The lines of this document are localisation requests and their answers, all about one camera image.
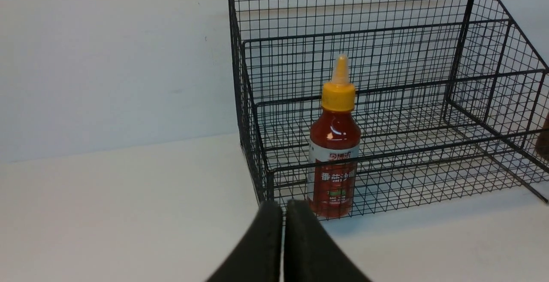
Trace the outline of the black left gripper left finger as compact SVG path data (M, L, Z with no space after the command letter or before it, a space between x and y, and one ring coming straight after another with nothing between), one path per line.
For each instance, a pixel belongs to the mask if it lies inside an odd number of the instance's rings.
M278 282L280 280L283 213L265 201L236 247L208 282Z

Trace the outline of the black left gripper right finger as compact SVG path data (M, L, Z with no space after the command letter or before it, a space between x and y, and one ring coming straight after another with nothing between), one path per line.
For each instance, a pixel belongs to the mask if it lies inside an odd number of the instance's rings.
M283 247L285 282L369 282L322 227L309 204L290 200Z

